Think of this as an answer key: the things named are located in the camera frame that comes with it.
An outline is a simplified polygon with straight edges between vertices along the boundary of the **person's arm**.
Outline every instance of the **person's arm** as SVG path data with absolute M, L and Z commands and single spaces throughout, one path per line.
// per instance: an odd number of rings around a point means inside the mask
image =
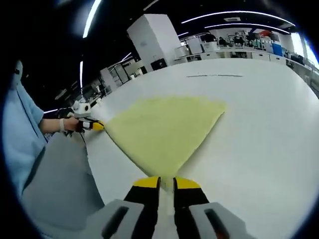
M 75 117 L 63 119 L 64 129 L 69 131 L 75 131 L 79 120 Z M 42 119 L 39 128 L 43 134 L 55 133 L 60 131 L 60 120 L 58 119 Z

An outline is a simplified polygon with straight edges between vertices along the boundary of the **yellow towel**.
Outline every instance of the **yellow towel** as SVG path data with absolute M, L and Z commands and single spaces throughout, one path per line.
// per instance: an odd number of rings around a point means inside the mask
M 172 178 L 225 108 L 225 103 L 205 97 L 139 100 L 110 120 L 106 130 L 147 174 Z

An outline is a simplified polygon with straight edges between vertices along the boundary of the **ceiling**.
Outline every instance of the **ceiling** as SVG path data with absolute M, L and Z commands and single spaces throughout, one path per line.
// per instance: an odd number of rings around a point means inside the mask
M 204 17 L 181 24 L 204 14 L 231 10 L 264 12 L 293 21 L 286 13 L 274 11 L 268 0 L 102 0 L 91 24 L 88 36 L 82 38 L 85 22 L 94 0 L 65 0 L 52 5 L 40 20 L 32 22 L 25 36 L 22 61 L 29 78 L 24 85 L 34 101 L 44 110 L 60 107 L 54 98 L 63 89 L 79 81 L 79 63 L 83 61 L 83 84 L 94 80 L 99 70 L 108 67 L 135 48 L 126 33 L 127 28 L 145 13 L 167 14 L 177 34 L 197 34 L 204 27 L 223 24 L 226 17 L 240 17 L 242 22 L 279 27 L 285 22 L 267 16 L 229 13 Z

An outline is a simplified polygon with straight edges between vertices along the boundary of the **person in background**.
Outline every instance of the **person in background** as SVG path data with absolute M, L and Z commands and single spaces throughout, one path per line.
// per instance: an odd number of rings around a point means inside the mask
M 252 40 L 249 40 L 248 43 L 247 43 L 247 46 L 248 46 L 248 47 L 253 47 L 253 41 L 252 41 Z
M 205 33 L 205 35 L 202 35 L 200 39 L 204 42 L 212 42 L 212 41 L 217 41 L 216 37 L 211 34 L 209 31 Z
M 78 124 L 76 118 L 44 119 L 43 110 L 21 84 L 22 70 L 22 63 L 18 61 L 5 98 L 2 123 L 5 163 L 19 199 L 30 180 L 34 163 L 47 143 L 43 135 L 75 131 Z
M 243 46 L 244 45 L 244 40 L 241 36 L 239 36 L 238 32 L 236 32 L 236 34 L 235 34 L 234 44 L 235 44 L 235 46 L 237 46 L 237 45 Z
M 225 41 L 225 39 L 224 38 L 222 38 L 222 37 L 219 37 L 219 45 L 221 45 L 221 46 L 227 46 L 227 42 Z

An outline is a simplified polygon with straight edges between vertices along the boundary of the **white tabletop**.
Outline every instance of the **white tabletop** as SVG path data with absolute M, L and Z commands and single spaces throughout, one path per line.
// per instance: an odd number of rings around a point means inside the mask
M 187 77 L 194 75 L 207 76 Z M 131 80 L 103 98 L 99 110 L 108 121 L 137 99 L 171 95 L 207 96 L 228 105 L 178 174 L 198 182 L 209 201 L 243 219 L 252 236 L 291 236 L 319 189 L 319 101 L 307 84 L 274 62 L 202 60 Z M 109 145 L 89 152 L 89 159 L 98 150 L 99 155 L 120 154 L 111 141 L 104 144 Z M 124 158 L 121 155 L 122 166 L 131 168 L 131 161 Z M 116 169 L 103 159 L 90 166 L 99 191 L 117 183 L 107 174 Z
M 92 117 L 107 121 L 106 99 L 92 108 Z M 147 177 L 104 131 L 86 131 L 85 143 L 89 166 L 104 204 L 124 199 L 134 181 Z

